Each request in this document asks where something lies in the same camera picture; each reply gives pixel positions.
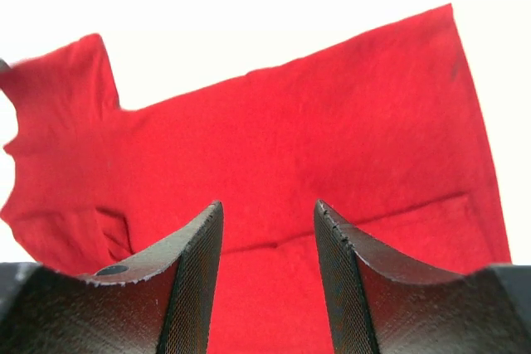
red t-shirt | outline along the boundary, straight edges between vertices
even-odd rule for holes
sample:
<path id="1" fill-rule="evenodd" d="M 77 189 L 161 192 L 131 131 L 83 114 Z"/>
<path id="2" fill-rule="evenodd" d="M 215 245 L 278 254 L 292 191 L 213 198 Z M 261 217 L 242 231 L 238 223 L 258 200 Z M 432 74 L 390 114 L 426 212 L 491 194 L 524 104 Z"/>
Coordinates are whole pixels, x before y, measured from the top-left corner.
<path id="1" fill-rule="evenodd" d="M 0 87 L 19 125 L 0 216 L 36 260 L 94 273 L 223 202 L 210 353 L 332 352 L 318 198 L 436 266 L 510 261 L 450 6 L 138 111 L 97 35 Z"/>

white backdrop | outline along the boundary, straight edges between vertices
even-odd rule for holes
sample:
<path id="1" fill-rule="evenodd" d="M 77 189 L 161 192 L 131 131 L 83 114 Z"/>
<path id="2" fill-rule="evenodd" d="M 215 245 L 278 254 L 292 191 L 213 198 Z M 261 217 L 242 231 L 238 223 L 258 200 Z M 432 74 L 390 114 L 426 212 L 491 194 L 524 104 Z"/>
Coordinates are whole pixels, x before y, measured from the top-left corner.
<path id="1" fill-rule="evenodd" d="M 99 32 L 120 103 L 138 109 L 447 2 L 480 97 L 512 256 L 531 264 L 531 0 L 0 0 L 0 57 L 38 56 Z M 0 92 L 0 143 L 16 132 Z M 1 152 L 0 205 L 13 183 Z M 28 259 L 0 222 L 0 261 Z"/>

textured surface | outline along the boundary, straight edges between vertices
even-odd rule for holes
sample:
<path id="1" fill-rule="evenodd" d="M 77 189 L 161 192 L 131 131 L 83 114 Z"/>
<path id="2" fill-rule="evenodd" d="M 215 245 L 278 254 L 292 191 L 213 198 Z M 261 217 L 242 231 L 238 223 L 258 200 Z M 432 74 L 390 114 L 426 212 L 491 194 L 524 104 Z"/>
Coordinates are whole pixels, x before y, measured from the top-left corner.
<path id="1" fill-rule="evenodd" d="M 335 352 L 377 354 L 373 325 L 352 248 L 330 223 L 316 215 L 315 239 L 323 274 Z"/>
<path id="2" fill-rule="evenodd" d="M 205 352 L 221 239 L 217 203 L 122 267 L 99 273 L 104 275 L 75 279 L 44 267 L 32 270 L 0 319 L 0 352 Z M 195 300 L 179 293 L 188 275 L 202 276 L 187 291 Z M 192 330 L 181 330 L 183 324 Z M 178 345 L 170 350 L 167 340 Z"/>
<path id="3" fill-rule="evenodd" d="M 362 343 L 336 347 L 336 352 L 531 352 L 531 267 L 491 266 L 466 276 L 436 269 L 375 240 L 322 202 L 316 206 L 315 224 L 319 257 L 332 255 L 334 246 L 343 252 L 335 262 L 321 262 L 332 334 Z M 345 253 L 352 256 L 340 278 L 334 267 L 345 261 Z M 360 281 L 363 290 L 342 288 Z M 370 317 L 373 327 L 363 326 L 365 338 L 337 316 L 338 300 Z M 368 351 L 365 341 L 371 336 L 379 351 Z"/>

